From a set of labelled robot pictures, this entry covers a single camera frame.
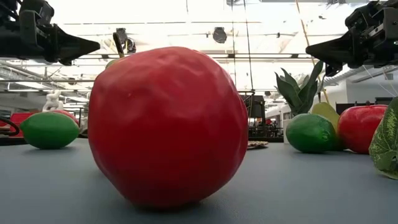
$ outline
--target white statue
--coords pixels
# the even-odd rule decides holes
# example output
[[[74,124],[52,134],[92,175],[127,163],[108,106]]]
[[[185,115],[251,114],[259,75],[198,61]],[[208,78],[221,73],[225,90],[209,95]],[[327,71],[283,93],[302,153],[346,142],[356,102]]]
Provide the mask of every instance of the white statue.
[[[61,95],[61,91],[52,90],[47,96],[47,102],[45,102],[43,106],[43,112],[48,112],[52,110],[63,110],[63,103],[59,100]]]

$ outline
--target table surface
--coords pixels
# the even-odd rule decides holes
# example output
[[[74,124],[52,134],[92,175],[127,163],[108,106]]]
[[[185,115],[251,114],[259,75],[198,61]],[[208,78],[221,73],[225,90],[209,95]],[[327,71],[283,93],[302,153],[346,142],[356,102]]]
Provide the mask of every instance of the table surface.
[[[0,147],[0,223],[395,223],[398,181],[369,156],[302,154],[289,145],[248,151],[234,178],[175,212],[134,208],[96,167],[86,139],[67,149]]]

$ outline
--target potted plant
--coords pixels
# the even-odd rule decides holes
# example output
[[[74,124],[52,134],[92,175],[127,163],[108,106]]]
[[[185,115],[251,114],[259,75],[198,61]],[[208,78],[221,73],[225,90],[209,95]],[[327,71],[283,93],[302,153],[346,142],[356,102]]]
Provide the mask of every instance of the potted plant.
[[[315,95],[322,89],[323,80],[318,87],[317,78],[323,69],[323,62],[319,61],[313,68],[310,76],[306,76],[303,83],[299,86],[297,81],[283,68],[281,68],[284,76],[276,74],[277,91],[285,98],[290,107],[293,116],[302,113],[308,113],[312,107]],[[283,120],[284,142],[288,144],[286,139],[286,127],[288,120]]]

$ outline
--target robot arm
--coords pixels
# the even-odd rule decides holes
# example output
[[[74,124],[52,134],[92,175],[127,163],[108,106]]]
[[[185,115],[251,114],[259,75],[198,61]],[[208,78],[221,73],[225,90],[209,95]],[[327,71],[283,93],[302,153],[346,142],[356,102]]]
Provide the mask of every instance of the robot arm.
[[[19,14],[17,3],[21,4]],[[0,57],[71,65],[76,58],[100,49],[99,43],[66,34],[51,24],[53,16],[54,9],[44,0],[0,0]]]
[[[342,37],[308,46],[306,53],[326,63],[326,76],[343,65],[381,68],[398,64],[398,0],[371,1],[345,20],[348,32]]]

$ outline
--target gray table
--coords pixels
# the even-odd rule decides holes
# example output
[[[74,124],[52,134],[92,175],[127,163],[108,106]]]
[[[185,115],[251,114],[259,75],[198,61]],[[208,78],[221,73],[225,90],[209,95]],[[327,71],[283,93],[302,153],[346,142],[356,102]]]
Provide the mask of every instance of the gray table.
[[[179,212],[138,210],[93,162],[86,139],[69,149],[0,147],[1,224],[396,223],[398,181],[368,156],[301,154],[283,144],[249,151],[234,179]]]

